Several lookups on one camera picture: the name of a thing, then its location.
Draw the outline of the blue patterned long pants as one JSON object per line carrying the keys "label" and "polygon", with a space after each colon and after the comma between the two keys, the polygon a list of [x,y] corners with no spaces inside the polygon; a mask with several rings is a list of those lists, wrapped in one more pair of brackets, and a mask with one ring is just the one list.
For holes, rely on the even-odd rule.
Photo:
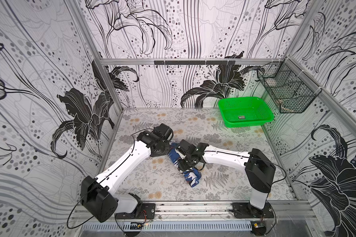
{"label": "blue patterned long pants", "polygon": [[183,175],[186,182],[190,187],[194,188],[200,183],[200,179],[202,177],[200,171],[195,167],[188,167],[185,164],[185,159],[179,154],[177,151],[178,148],[177,142],[172,142],[170,144],[170,151],[168,153],[168,157],[173,165],[177,168],[177,170]]}

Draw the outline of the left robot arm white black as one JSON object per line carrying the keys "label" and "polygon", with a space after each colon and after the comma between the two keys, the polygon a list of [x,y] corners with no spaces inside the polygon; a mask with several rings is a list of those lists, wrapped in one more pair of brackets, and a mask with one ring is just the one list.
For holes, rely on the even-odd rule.
{"label": "left robot arm white black", "polygon": [[171,129],[165,132],[142,131],[133,145],[111,167],[92,178],[87,176],[81,184],[81,205],[100,223],[119,213],[137,217],[142,200],[135,194],[118,194],[123,181],[145,159],[165,156],[174,137]]}

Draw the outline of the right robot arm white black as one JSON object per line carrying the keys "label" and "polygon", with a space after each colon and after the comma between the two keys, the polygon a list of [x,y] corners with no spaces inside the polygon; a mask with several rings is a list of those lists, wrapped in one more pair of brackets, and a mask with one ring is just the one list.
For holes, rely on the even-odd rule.
{"label": "right robot arm white black", "polygon": [[228,166],[246,173],[252,193],[248,202],[232,204],[235,218],[273,218],[273,209],[267,202],[276,172],[276,165],[263,152],[253,148],[250,152],[220,149],[207,143],[197,146],[182,141],[175,151],[179,154],[178,167],[187,172],[198,163]]}

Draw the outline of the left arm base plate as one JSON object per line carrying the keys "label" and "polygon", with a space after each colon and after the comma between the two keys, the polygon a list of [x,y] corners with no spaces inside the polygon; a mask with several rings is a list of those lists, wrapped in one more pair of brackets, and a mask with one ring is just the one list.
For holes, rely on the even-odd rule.
{"label": "left arm base plate", "polygon": [[142,203],[131,213],[116,213],[117,219],[146,219],[153,220],[155,217],[156,203]]}

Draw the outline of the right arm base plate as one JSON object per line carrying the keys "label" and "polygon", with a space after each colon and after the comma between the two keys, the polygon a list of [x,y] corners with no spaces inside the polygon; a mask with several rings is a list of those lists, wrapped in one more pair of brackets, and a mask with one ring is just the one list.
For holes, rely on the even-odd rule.
{"label": "right arm base plate", "polygon": [[231,212],[236,219],[266,219],[274,218],[275,214],[270,203],[266,202],[263,209],[253,207],[249,202],[233,202]]}

